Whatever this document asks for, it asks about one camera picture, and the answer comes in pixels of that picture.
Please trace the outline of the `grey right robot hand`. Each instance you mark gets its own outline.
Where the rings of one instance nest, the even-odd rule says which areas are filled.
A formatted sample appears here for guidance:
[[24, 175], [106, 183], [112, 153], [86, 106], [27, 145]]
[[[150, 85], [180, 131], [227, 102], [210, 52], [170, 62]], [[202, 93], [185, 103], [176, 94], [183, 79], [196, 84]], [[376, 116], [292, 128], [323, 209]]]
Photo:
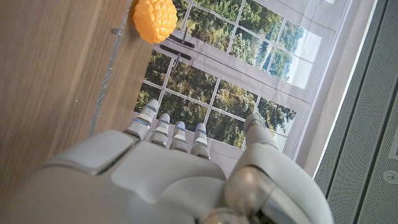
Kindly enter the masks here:
[[6, 202], [2, 223], [332, 223], [314, 180], [283, 154], [263, 120], [244, 123], [247, 148], [230, 175], [210, 159], [206, 128], [187, 145], [150, 100], [124, 131], [63, 150]]

